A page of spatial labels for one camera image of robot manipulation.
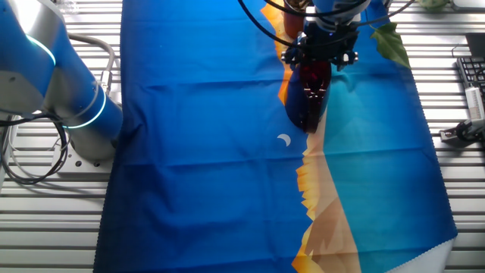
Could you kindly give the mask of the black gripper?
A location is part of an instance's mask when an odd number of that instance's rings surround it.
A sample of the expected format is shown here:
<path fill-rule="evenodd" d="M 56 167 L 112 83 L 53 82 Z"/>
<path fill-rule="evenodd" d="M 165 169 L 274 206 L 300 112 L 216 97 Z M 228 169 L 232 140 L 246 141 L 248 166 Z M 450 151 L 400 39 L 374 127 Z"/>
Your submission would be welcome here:
<path fill-rule="evenodd" d="M 358 61 L 358 53 L 353 51 L 358 38 L 355 27 L 337 27 L 335 32 L 309 24 L 297 38 L 297 45 L 290 46 L 281 53 L 280 59 L 294 71 L 304 56 L 311 60 L 331 61 L 338 71 Z"/>

